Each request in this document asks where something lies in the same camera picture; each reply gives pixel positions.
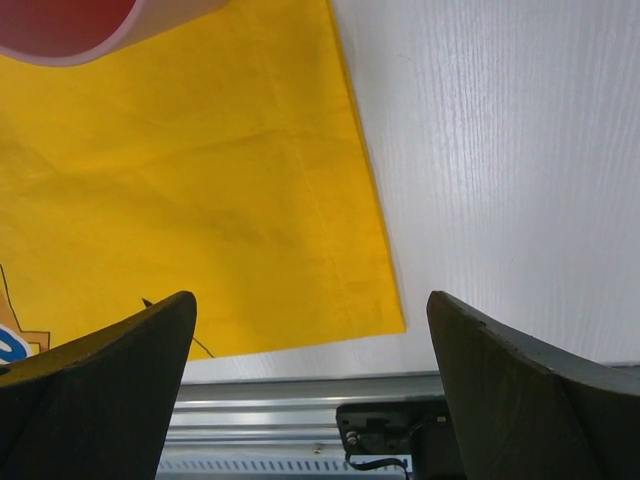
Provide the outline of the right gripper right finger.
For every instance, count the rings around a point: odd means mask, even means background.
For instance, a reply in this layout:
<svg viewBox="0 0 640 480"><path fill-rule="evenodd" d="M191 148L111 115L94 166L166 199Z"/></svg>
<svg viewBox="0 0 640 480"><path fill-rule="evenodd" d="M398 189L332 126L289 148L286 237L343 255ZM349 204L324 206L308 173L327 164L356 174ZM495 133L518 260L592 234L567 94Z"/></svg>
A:
<svg viewBox="0 0 640 480"><path fill-rule="evenodd" d="M470 479L636 479L639 375L525 334L443 292L426 313Z"/></svg>

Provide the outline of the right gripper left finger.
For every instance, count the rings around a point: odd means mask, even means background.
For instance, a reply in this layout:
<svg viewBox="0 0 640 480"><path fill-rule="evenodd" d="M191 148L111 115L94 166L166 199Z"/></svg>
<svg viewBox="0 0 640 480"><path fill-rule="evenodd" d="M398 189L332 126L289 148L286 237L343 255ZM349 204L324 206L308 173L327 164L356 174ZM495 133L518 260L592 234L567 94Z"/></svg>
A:
<svg viewBox="0 0 640 480"><path fill-rule="evenodd" d="M2 478L154 478L196 318L181 291L2 366Z"/></svg>

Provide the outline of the yellow printed cloth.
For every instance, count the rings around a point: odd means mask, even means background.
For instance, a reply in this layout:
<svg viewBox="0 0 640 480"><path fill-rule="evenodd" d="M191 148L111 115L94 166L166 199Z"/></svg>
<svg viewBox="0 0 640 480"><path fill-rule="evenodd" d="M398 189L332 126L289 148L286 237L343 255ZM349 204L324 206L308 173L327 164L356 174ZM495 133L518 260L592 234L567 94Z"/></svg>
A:
<svg viewBox="0 0 640 480"><path fill-rule="evenodd" d="M404 331L332 5L224 1L68 67L1 54L1 360L178 291L194 359Z"/></svg>

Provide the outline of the pink plastic cup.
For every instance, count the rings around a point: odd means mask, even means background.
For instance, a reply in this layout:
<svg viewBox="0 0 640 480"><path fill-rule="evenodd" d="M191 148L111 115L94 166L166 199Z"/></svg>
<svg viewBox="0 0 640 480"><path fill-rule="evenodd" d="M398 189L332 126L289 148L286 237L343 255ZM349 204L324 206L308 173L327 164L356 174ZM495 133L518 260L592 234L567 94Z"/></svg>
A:
<svg viewBox="0 0 640 480"><path fill-rule="evenodd" d="M39 66L81 65L225 4L193 0L5 0L1 3L1 54Z"/></svg>

